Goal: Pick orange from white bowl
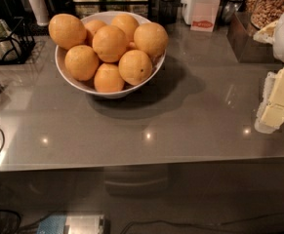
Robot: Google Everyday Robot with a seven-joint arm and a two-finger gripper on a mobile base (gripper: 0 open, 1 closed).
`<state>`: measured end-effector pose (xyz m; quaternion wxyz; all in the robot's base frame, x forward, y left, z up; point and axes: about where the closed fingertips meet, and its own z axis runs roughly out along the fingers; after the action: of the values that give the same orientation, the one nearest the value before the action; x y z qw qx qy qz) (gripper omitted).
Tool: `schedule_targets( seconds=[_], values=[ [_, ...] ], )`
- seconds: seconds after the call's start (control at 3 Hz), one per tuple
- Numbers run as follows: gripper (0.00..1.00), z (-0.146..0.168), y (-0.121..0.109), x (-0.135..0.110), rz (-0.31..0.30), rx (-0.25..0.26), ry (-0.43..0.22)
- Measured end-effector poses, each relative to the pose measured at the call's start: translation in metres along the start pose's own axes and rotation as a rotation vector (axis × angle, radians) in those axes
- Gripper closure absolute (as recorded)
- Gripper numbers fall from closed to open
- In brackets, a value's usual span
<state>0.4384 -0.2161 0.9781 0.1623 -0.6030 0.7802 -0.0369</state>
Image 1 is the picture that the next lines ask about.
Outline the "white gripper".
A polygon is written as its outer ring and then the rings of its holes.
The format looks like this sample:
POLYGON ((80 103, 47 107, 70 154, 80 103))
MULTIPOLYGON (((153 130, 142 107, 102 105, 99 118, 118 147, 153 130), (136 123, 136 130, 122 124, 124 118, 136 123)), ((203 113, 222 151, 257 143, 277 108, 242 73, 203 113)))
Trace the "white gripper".
MULTIPOLYGON (((284 62, 284 13, 257 31, 253 39, 264 44, 273 44, 273 55, 284 62)), ((263 101, 255 122, 255 129, 263 134, 272 134, 284 123, 284 67, 277 73, 268 72, 264 80, 263 101)))

